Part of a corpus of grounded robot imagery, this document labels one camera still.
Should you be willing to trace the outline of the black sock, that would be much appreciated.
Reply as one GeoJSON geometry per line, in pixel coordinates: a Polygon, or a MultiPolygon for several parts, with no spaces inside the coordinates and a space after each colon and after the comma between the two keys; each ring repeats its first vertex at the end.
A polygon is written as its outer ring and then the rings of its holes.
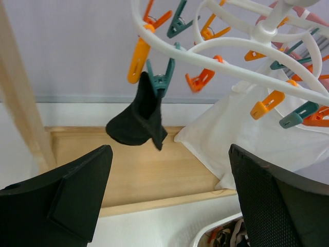
{"type": "Polygon", "coordinates": [[[162,125],[162,96],[163,90],[155,94],[148,73],[142,72],[133,102],[107,123],[106,133],[128,146],[140,146],[151,139],[157,150],[162,150],[168,134],[162,125]]]}

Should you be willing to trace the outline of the white plastic clip hanger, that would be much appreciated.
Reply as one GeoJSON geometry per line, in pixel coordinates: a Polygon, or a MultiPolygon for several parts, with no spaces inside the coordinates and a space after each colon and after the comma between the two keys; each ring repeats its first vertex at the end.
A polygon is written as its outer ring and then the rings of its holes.
{"type": "Polygon", "coordinates": [[[260,21],[256,26],[252,26],[235,17],[223,7],[219,6],[215,1],[202,1],[198,11],[201,11],[203,8],[210,9],[218,18],[229,24],[229,26],[248,34],[249,38],[219,37],[205,41],[200,35],[197,20],[194,20],[193,35],[196,45],[188,50],[184,48],[176,49],[173,45],[166,43],[150,30],[145,29],[144,25],[146,23],[143,21],[140,14],[139,1],[131,1],[131,13],[135,28],[140,37],[144,39],[151,48],[170,58],[237,77],[253,84],[258,84],[327,106],[328,91],[318,80],[322,70],[321,52],[315,40],[307,30],[312,27],[317,27],[323,36],[327,36],[328,28],[288,14],[289,10],[292,9],[294,5],[302,4],[307,7],[315,4],[315,1],[279,1],[274,8],[269,8],[253,1],[231,1],[231,3],[246,10],[264,15],[267,19],[260,21]],[[271,46],[272,41],[285,43],[295,40],[302,40],[307,46],[314,65],[312,72],[289,55],[271,46]],[[284,81],[232,65],[227,61],[223,63],[216,62],[214,59],[200,54],[201,51],[213,47],[238,47],[264,54],[284,64],[291,71],[299,75],[308,85],[308,88],[290,86],[284,81]]]}

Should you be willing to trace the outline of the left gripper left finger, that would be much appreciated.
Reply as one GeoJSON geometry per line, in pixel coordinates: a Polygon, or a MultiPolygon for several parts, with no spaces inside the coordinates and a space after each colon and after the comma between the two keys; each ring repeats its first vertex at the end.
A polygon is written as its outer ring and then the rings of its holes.
{"type": "Polygon", "coordinates": [[[1,246],[87,246],[113,160],[111,146],[1,190],[1,246]]]}

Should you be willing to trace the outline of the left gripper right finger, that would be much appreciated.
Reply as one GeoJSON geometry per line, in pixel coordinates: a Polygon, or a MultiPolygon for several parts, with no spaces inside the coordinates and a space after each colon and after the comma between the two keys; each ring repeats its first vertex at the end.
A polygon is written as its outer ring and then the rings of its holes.
{"type": "Polygon", "coordinates": [[[251,246],[328,246],[328,185],[232,144],[231,171],[251,246]]]}

